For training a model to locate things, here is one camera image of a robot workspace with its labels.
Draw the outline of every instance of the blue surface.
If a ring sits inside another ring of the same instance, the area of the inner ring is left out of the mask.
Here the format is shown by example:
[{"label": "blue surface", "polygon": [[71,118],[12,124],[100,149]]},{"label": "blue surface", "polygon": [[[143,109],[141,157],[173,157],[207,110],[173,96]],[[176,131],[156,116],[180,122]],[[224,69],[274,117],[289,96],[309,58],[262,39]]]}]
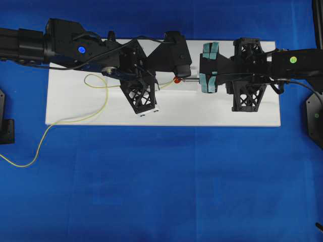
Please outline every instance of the blue surface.
[{"label": "blue surface", "polygon": [[[2,0],[0,26],[44,30],[49,17],[119,37],[259,37],[315,47],[310,1]],[[25,164],[46,126],[48,71],[0,63]],[[288,86],[281,128],[58,127],[30,169],[0,163],[0,240],[322,241],[323,152],[306,135],[303,102]]]}]

